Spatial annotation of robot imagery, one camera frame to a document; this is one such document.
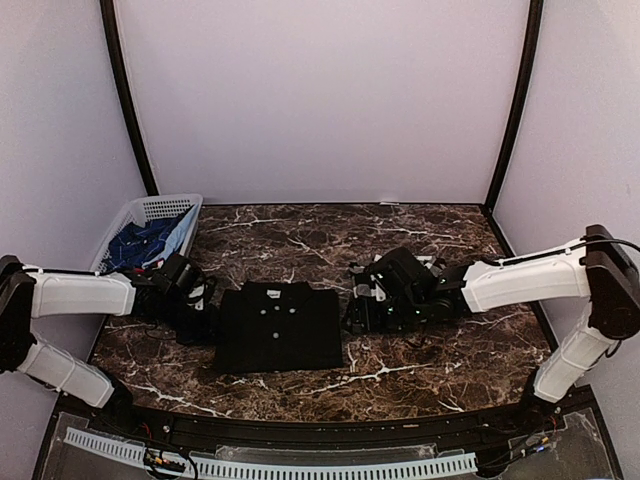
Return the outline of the black long sleeve shirt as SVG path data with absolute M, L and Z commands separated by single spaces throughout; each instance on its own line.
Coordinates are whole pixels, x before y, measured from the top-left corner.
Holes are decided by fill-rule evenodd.
M 306 282 L 246 282 L 220 304 L 218 373 L 315 371 L 343 366 L 338 294 Z

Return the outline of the black white plaid shirt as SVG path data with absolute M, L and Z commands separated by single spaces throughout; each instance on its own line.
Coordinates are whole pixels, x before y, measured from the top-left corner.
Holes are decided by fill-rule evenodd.
M 402 247 L 375 256 L 367 265 L 351 262 L 348 272 L 355 298 L 384 302 L 405 296 L 422 302 L 437 286 L 441 269 L 435 257 L 414 256 Z

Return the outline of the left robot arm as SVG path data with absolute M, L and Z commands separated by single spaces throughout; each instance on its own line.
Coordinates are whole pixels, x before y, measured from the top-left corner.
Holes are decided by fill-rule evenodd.
M 141 427 L 132 395 L 114 375 L 46 340 L 43 319 L 134 316 L 163 324 L 182 345 L 215 338 L 217 284 L 189 258 L 173 254 L 157 268 L 111 272 L 45 269 L 14 255 L 1 259 L 1 370 L 18 372 L 102 410 L 120 436 Z

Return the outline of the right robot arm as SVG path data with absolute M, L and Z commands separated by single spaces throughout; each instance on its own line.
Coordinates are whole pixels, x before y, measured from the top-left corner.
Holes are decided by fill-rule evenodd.
M 529 394 L 510 413 L 521 434 L 534 432 L 574 383 L 616 345 L 639 332 L 638 245 L 602 225 L 561 246 L 528 255 L 448 266 L 406 247 L 353 263 L 343 328 L 353 335 L 400 334 L 497 308 L 561 298 L 588 304 L 560 346 L 532 374 Z

